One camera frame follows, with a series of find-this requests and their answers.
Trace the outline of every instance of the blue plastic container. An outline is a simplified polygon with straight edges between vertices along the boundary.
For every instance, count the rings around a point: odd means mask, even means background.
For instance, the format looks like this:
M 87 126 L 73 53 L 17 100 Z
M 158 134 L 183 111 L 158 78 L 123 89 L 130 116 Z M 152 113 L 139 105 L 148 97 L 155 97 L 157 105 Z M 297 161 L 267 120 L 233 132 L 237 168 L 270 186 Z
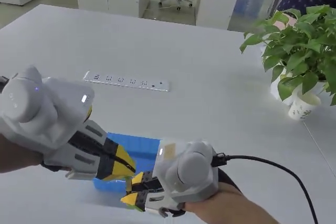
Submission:
M 249 0 L 237 0 L 233 12 L 243 15 L 245 13 L 248 1 Z
M 122 145 L 135 160 L 136 174 L 142 171 L 153 170 L 160 140 L 114 133 L 108 133 L 108 138 Z M 95 178 L 93 179 L 93 183 L 95 188 L 100 191 L 124 193 L 126 188 L 125 181 L 123 180 L 106 182 Z

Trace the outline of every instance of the blue box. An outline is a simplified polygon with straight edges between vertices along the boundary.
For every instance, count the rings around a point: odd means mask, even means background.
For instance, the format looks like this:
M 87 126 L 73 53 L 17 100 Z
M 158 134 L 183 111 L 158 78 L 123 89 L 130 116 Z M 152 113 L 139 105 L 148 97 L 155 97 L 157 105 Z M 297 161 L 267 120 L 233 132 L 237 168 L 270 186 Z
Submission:
M 136 165 L 135 174 L 154 169 L 160 140 L 115 133 L 108 133 L 107 137 L 122 145 L 129 155 L 134 159 Z M 125 181 L 123 180 L 112 180 L 107 182 L 95 178 L 93 179 L 93 183 L 95 188 L 99 191 L 125 193 L 126 185 Z

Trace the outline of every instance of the white paper cup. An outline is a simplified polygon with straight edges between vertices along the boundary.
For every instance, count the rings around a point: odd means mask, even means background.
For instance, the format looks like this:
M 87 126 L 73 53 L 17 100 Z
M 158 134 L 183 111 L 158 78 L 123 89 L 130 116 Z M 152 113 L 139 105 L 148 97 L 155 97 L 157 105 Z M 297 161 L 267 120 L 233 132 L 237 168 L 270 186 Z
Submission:
M 321 105 L 321 100 L 317 95 L 311 92 L 302 94 L 300 89 L 296 94 L 293 93 L 293 104 L 289 109 L 288 115 L 294 120 L 303 121 L 319 105 Z

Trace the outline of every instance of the white pot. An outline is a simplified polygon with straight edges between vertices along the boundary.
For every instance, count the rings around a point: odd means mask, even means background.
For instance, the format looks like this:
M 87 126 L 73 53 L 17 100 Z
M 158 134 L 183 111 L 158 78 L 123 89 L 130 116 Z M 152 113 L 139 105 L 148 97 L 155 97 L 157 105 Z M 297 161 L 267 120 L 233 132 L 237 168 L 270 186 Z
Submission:
M 321 105 L 321 99 L 312 92 L 302 94 L 300 88 L 293 92 L 293 104 L 288 111 L 290 118 L 296 121 L 304 121 L 318 106 Z
M 281 75 L 286 74 L 286 70 L 284 69 L 281 73 Z M 293 103 L 293 96 L 286 98 L 284 101 L 281 100 L 279 91 L 278 91 L 278 84 L 280 82 L 280 76 L 271 84 L 271 94 L 279 101 L 283 102 L 287 106 L 291 106 Z M 316 83 L 315 87 L 312 88 L 309 92 L 315 95 L 319 95 L 323 91 L 324 82 L 318 82 Z

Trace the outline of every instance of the floor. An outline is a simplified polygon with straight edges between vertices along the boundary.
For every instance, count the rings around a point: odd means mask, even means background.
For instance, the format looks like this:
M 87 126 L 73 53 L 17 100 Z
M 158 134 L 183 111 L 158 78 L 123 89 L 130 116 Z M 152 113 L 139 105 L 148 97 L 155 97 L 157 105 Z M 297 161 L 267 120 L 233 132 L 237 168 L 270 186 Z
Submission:
M 177 10 L 177 1 L 168 0 L 159 5 L 160 0 L 152 0 L 145 11 L 143 18 L 155 19 L 165 22 L 180 23 L 186 25 L 196 25 L 195 17 L 195 4 L 196 0 L 193 1 L 193 6 L 189 7 L 187 2 L 181 3 L 181 9 Z
M 39 4 L 78 8 L 77 0 L 33 0 L 24 6 L 0 4 L 0 29 Z

